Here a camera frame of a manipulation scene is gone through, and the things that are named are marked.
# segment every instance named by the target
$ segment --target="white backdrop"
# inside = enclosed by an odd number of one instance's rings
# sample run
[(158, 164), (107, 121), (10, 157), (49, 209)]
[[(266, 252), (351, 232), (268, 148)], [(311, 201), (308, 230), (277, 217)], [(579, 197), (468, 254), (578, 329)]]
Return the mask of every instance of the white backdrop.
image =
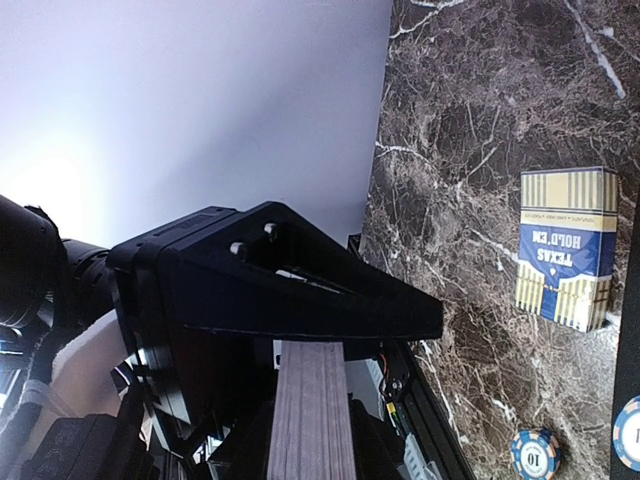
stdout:
[(0, 193), (110, 247), (207, 205), (363, 215), (391, 0), (0, 3)]

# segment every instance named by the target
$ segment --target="gold stripes on box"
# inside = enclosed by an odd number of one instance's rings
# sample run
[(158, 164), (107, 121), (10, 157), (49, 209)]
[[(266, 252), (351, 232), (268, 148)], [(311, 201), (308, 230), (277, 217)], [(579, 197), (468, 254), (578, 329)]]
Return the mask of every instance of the gold stripes on box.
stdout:
[(539, 315), (543, 293), (544, 274), (538, 272), (529, 262), (520, 261), (516, 284), (516, 306)]
[(580, 275), (560, 280), (553, 321), (581, 332), (602, 326), (610, 289), (611, 278)]
[(617, 176), (602, 168), (522, 174), (524, 208), (615, 213), (617, 199)]

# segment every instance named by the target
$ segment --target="wire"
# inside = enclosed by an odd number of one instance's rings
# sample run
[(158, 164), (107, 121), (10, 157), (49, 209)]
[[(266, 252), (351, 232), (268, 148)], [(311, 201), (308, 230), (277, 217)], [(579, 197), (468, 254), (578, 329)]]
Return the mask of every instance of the wire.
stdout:
[(380, 358), (382, 358), (382, 376), (387, 378), (389, 373), (389, 365), (387, 364), (387, 357), (384, 356), (384, 353), (380, 354)]
[(391, 395), (382, 388), (382, 385), (385, 384), (386, 387), (386, 384), (389, 383), (389, 364), (384, 353), (380, 353), (380, 358), (382, 359), (382, 378), (378, 384), (378, 392), (382, 395), (382, 398), (388, 400), (391, 398)]
[(120, 370), (120, 367), (116, 367), (114, 368), (114, 370), (118, 373), (118, 375), (122, 377), (122, 379), (127, 385), (131, 385), (131, 380), (129, 379), (129, 377), (125, 375), (125, 373), (122, 370)]

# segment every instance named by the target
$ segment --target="black triangular mount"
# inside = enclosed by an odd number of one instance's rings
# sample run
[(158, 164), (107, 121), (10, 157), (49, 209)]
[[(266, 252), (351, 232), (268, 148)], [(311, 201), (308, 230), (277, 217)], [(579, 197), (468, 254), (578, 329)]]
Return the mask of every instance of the black triangular mount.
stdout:
[(107, 264), (121, 320), (160, 316), (288, 340), (442, 334), (440, 301), (367, 265), (280, 203), (206, 208), (115, 247)]

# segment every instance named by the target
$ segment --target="blue label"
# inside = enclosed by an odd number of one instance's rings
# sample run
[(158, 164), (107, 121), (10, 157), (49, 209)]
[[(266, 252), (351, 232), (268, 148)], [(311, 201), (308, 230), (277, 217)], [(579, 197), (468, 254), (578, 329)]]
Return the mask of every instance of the blue label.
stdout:
[(547, 285), (557, 288), (560, 279), (599, 275), (602, 240), (602, 232), (521, 225), (520, 259), (544, 273)]

